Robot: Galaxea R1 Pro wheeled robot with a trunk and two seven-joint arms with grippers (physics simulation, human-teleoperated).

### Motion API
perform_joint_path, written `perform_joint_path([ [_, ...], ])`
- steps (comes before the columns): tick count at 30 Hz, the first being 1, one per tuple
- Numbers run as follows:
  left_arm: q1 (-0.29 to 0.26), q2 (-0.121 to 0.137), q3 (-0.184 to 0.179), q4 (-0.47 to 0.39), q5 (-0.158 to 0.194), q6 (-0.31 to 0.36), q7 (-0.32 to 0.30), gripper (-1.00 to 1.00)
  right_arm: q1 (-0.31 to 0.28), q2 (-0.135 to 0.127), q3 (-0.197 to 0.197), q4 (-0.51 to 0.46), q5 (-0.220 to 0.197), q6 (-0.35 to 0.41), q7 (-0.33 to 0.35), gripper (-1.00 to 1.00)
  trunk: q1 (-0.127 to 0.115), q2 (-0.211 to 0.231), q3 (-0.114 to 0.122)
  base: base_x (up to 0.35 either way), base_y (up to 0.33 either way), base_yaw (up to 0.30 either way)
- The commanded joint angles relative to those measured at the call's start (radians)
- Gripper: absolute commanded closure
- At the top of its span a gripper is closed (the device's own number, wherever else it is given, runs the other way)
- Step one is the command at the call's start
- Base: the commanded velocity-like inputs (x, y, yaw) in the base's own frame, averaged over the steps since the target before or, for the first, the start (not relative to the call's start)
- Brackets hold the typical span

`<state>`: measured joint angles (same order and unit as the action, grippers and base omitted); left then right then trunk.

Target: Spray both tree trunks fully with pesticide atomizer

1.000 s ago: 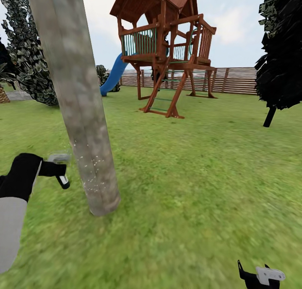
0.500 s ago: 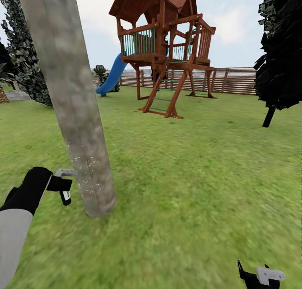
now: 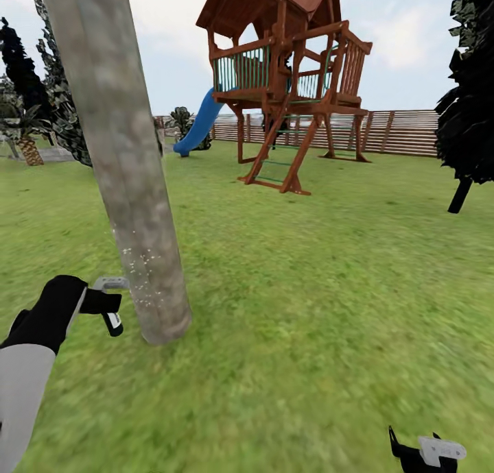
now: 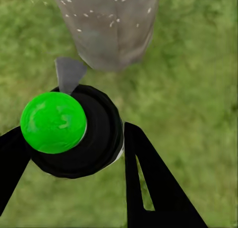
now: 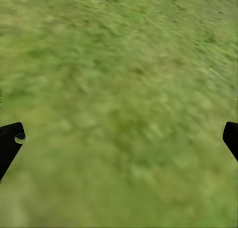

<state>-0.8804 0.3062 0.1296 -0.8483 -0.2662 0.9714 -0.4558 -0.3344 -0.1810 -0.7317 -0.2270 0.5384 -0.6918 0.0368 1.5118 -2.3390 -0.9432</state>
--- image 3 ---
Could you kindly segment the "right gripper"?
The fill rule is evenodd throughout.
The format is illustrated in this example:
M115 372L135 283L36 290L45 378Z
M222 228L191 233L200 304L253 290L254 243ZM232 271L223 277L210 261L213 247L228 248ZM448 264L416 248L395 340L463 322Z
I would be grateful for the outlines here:
M458 466L455 459L439 457L440 467L427 465L419 453L419 449L399 444L393 432L391 432L391 437L393 455L400 457L401 466L405 473L456 473Z

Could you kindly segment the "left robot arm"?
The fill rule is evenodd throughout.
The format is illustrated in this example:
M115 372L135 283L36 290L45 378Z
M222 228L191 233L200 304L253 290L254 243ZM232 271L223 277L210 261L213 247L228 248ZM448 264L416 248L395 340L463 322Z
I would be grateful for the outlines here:
M92 289L77 279L51 279L30 311L14 319L0 344L0 473L12 473L27 450L40 401L61 343L78 313L119 312L125 276L98 278Z

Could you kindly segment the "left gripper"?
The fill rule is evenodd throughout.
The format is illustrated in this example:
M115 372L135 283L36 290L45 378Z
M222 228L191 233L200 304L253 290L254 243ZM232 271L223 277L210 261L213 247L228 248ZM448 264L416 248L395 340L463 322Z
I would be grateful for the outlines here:
M102 313L119 312L122 298L120 295L97 291L97 301L92 308L84 311L85 314L99 315Z

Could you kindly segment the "pesticide atomizer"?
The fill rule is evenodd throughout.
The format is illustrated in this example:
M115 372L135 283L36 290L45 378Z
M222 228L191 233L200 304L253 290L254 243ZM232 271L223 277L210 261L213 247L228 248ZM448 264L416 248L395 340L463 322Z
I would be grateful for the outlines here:
M118 312L102 313L106 325L108 326L109 333L112 337L118 337L123 331L124 327L121 322Z

